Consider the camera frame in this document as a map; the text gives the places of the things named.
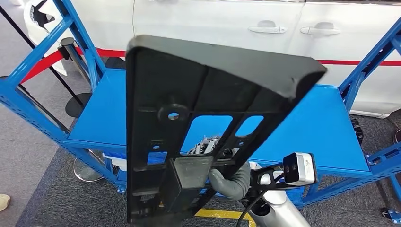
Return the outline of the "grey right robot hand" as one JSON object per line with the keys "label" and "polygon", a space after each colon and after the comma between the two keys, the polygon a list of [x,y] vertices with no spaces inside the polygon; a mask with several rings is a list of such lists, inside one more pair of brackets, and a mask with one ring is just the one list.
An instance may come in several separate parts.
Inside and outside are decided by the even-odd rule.
{"label": "grey right robot hand", "polygon": [[[202,141],[197,143],[187,154],[200,155],[210,153],[219,142],[219,139],[219,136],[204,137]],[[245,197],[250,188],[250,181],[251,166],[249,161],[246,161],[238,171],[228,179],[226,179],[218,169],[212,168],[209,172],[209,182],[212,188],[228,199],[235,201]]]}

